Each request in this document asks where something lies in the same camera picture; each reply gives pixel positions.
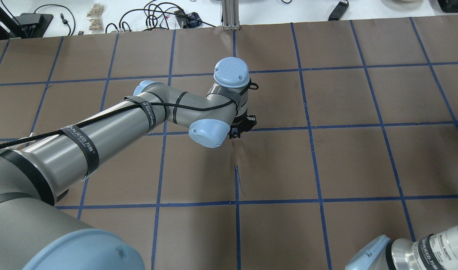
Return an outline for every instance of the blue cap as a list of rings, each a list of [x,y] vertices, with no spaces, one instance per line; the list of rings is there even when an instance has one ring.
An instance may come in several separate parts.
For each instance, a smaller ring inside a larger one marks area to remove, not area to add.
[[[200,119],[189,127],[189,137],[202,146],[217,148],[222,145],[229,131],[230,125],[224,121]]]
[[[145,89],[145,87],[148,87],[151,84],[162,84],[162,82],[154,82],[151,80],[145,80],[140,82],[138,87],[134,90],[134,96],[137,96],[138,94],[142,93],[142,91]]]
[[[345,266],[345,270],[368,270],[390,239],[381,235],[363,247]]]
[[[102,229],[80,229],[53,241],[23,270],[144,270],[139,253],[117,235]]]
[[[249,68],[244,60],[226,57],[220,60],[214,68],[215,82],[227,88],[241,88],[249,81]]]

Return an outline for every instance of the cardboard surface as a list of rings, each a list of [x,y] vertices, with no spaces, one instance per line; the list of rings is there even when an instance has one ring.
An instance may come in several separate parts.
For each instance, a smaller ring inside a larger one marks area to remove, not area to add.
[[[260,86],[254,130],[208,149],[161,125],[57,207],[156,270],[342,270],[381,234],[458,223],[458,16],[0,41],[0,142],[144,79],[205,96],[227,56]]]

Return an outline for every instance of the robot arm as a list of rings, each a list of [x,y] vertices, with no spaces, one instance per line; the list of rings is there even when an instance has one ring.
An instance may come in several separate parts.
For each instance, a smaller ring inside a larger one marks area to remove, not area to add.
[[[138,253],[120,238],[52,206],[58,195],[165,120],[188,127],[194,141],[211,148],[253,127],[255,118],[246,111],[248,89],[256,84],[246,63],[224,58],[214,78],[205,98],[143,81],[134,96],[86,119],[88,125],[62,128],[63,134],[22,150],[1,149],[0,269],[143,269]]]

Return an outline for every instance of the power adapter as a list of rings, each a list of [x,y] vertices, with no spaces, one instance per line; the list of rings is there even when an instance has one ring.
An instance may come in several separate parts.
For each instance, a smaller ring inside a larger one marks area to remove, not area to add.
[[[342,18],[344,13],[347,11],[347,8],[349,7],[349,1],[347,3],[344,2],[339,2],[337,6],[335,6],[334,10],[332,10],[332,13],[329,16],[330,21],[338,21]]]

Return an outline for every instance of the grid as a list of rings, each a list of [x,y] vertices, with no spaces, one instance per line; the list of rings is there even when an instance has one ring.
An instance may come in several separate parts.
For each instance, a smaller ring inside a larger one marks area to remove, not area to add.
[[[159,133],[151,133],[147,136],[151,137],[162,137],[162,153],[160,157],[160,171],[159,171],[159,182],[158,182],[158,189],[157,189],[157,201],[156,203],[148,203],[148,204],[117,204],[117,205],[86,205],[84,203],[85,200],[85,195],[86,195],[86,190],[88,187],[88,183],[90,180],[86,180],[84,185],[83,185],[83,192],[80,198],[80,204],[79,205],[62,205],[58,206],[59,209],[61,210],[78,210],[77,213],[77,218],[81,218],[81,214],[83,213],[83,210],[89,210],[89,209],[124,209],[124,208],[154,208],[155,209],[155,223],[154,223],[154,231],[153,231],[153,242],[152,242],[152,255],[151,255],[151,269],[155,269],[156,265],[156,253],[157,253],[157,239],[158,239],[158,232],[159,232],[159,215],[160,215],[160,210],[164,207],[198,207],[198,206],[223,206],[223,205],[235,205],[236,207],[236,265],[237,269],[240,270],[242,269],[242,255],[241,252],[242,247],[241,247],[241,215],[240,215],[240,207],[242,205],[262,205],[262,204],[301,204],[301,203],[309,203],[309,204],[319,204],[319,210],[320,210],[320,221],[321,221],[321,228],[322,228],[322,233],[323,233],[323,243],[324,243],[324,248],[325,248],[325,256],[327,259],[327,268],[332,270],[334,269],[332,265],[332,260],[330,256],[330,251],[331,251],[331,246],[329,243],[329,236],[328,236],[328,229],[326,225],[326,213],[324,210],[324,204],[325,203],[332,203],[332,202],[374,202],[374,201],[400,201],[402,203],[402,208],[404,211],[405,219],[407,222],[407,227],[409,230],[410,237],[412,241],[416,240],[416,236],[414,234],[412,222],[411,222],[411,217],[409,215],[409,211],[407,208],[407,201],[410,200],[435,200],[435,199],[456,199],[458,198],[458,194],[454,195],[411,195],[407,196],[404,195],[404,192],[402,190],[402,185],[399,180],[399,175],[398,175],[398,170],[396,167],[395,163],[395,158],[392,154],[392,149],[389,143],[389,138],[386,132],[387,127],[400,127],[400,126],[429,126],[429,125],[453,125],[458,134],[458,120],[452,111],[452,108],[450,106],[450,103],[446,97],[446,94],[443,90],[443,87],[438,79],[438,76],[436,75],[436,72],[434,70],[434,66],[441,66],[441,65],[458,65],[458,61],[452,61],[452,62],[440,62],[440,63],[432,63],[429,59],[428,53],[426,52],[426,48],[424,47],[424,44],[422,42],[422,39],[419,35],[418,29],[416,25],[414,24],[414,20],[410,18],[411,26],[413,28],[414,33],[416,34],[417,40],[420,44],[420,47],[424,53],[424,56],[426,58],[426,63],[414,63],[414,64],[389,64],[389,65],[366,65],[366,61],[364,59],[363,51],[361,49],[361,45],[359,44],[359,39],[356,33],[356,29],[354,27],[354,23],[350,21],[350,26],[352,29],[352,33],[354,36],[354,40],[357,45],[357,49],[359,51],[359,56],[362,62],[362,65],[358,66],[344,66],[344,67],[320,67],[320,68],[302,68],[301,65],[301,58],[299,55],[299,46],[296,38],[296,30],[294,28],[294,24],[290,24],[290,28],[292,31],[292,37],[293,37],[293,44],[294,44],[294,49],[296,51],[296,58],[297,58],[297,65],[298,67],[296,69],[280,69],[280,70],[252,70],[250,71],[251,74],[258,74],[258,73],[279,73],[279,72],[298,72],[299,73],[299,79],[300,79],[300,85],[301,85],[301,97],[302,101],[304,104],[304,113],[305,113],[305,118],[306,118],[306,126],[294,126],[294,127],[275,127],[275,128],[256,128],[253,129],[251,132],[267,132],[267,131],[289,131],[289,130],[307,130],[308,132],[308,139],[309,139],[309,144],[310,144],[310,153],[312,157],[312,162],[313,162],[313,169],[314,169],[314,174],[315,174],[315,182],[316,182],[316,187],[317,187],[317,198],[309,198],[309,199],[278,199],[278,200],[241,200],[240,195],[239,195],[239,187],[240,187],[240,182],[239,182],[239,167],[236,166],[234,168],[234,175],[235,175],[235,180],[234,180],[234,187],[235,187],[235,200],[227,200],[227,201],[212,201],[212,202],[189,202],[189,203],[161,203],[161,195],[162,195],[162,188],[163,188],[163,176],[164,176],[164,158],[165,158],[165,150],[166,150],[166,143],[167,143],[167,137],[168,136],[173,136],[173,135],[185,135],[187,132],[168,132],[167,131],[167,123],[164,123],[164,129],[163,132]],[[60,43],[59,47],[57,49],[56,56],[54,58],[54,62],[52,63],[52,68],[50,70],[49,77],[47,81],[44,82],[10,82],[10,83],[0,83],[0,86],[24,86],[24,85],[32,85],[32,84],[40,84],[40,85],[45,85],[44,91],[42,93],[42,98],[40,99],[40,103],[37,109],[37,113],[35,115],[35,119],[33,120],[31,132],[35,130],[35,126],[42,108],[42,105],[44,103],[44,98],[47,94],[47,89],[51,86],[51,84],[61,84],[61,83],[73,83],[73,82],[92,82],[92,81],[101,81],[105,82],[105,87],[104,87],[104,92],[102,95],[102,100],[101,100],[101,106],[100,106],[100,111],[103,110],[104,108],[104,101],[107,95],[107,89],[109,86],[110,81],[115,81],[115,80],[129,80],[129,79],[157,79],[157,78],[167,78],[168,80],[168,85],[171,85],[172,78],[174,77],[201,77],[201,76],[206,76],[206,75],[212,75],[211,73],[196,73],[196,74],[178,74],[174,75],[173,74],[173,63],[174,63],[174,47],[176,44],[176,37],[177,37],[178,31],[173,31],[172,34],[172,46],[171,46],[171,53],[170,53],[170,65],[169,65],[169,72],[168,75],[155,75],[155,76],[134,76],[134,77],[112,77],[111,72],[112,72],[112,67],[114,63],[114,57],[116,55],[116,49],[117,49],[117,44],[119,41],[119,34],[116,34],[115,37],[115,42],[114,42],[114,48],[112,51],[112,58],[109,66],[109,71],[107,74],[106,78],[95,78],[95,79],[80,79],[80,80],[59,80],[59,81],[53,81],[51,80],[52,74],[54,72],[54,68],[56,66],[57,60],[59,58],[59,53],[61,52],[62,45],[64,43],[64,37],[60,38]],[[233,56],[237,56],[237,48],[236,48],[236,38],[237,38],[237,33],[233,32]],[[4,58],[4,55],[8,49],[9,43],[11,41],[7,41],[6,46],[2,52],[2,55],[0,57],[0,65],[2,63],[2,60]],[[431,74],[433,75],[433,79],[435,80],[438,90],[440,91],[440,95],[447,106],[447,109],[450,113],[450,117],[452,118],[452,121],[435,121],[435,122],[422,122],[422,123],[384,123],[383,122],[383,117],[380,112],[379,106],[378,106],[378,100],[376,99],[376,94],[374,92],[374,88],[371,82],[371,77],[369,75],[369,70],[370,69],[377,69],[377,68],[389,68],[389,67],[415,67],[415,66],[426,66],[430,68]],[[375,110],[377,112],[377,117],[379,123],[368,123],[368,124],[344,124],[344,125],[318,125],[314,126],[311,124],[311,115],[309,115],[309,107],[308,107],[308,102],[306,100],[306,87],[305,84],[307,82],[304,82],[304,76],[303,72],[306,71],[321,71],[321,70],[346,70],[346,69],[360,69],[363,70],[366,76],[366,80],[368,83],[368,87],[371,91],[371,97],[373,99],[373,103],[375,106]],[[392,166],[392,171],[394,174],[394,178],[396,181],[396,185],[398,188],[398,196],[386,196],[386,197],[369,197],[369,198],[324,198],[323,197],[323,190],[321,188],[320,184],[320,179],[319,179],[319,172],[318,172],[318,163],[317,163],[317,145],[314,143],[314,136],[313,136],[313,131],[316,129],[341,129],[341,128],[380,128],[382,133],[383,133],[383,139],[385,142],[385,146],[387,149],[387,153],[389,155],[390,159],[390,164]],[[16,140],[16,138],[0,138],[0,142],[2,141],[10,141],[10,140]]]

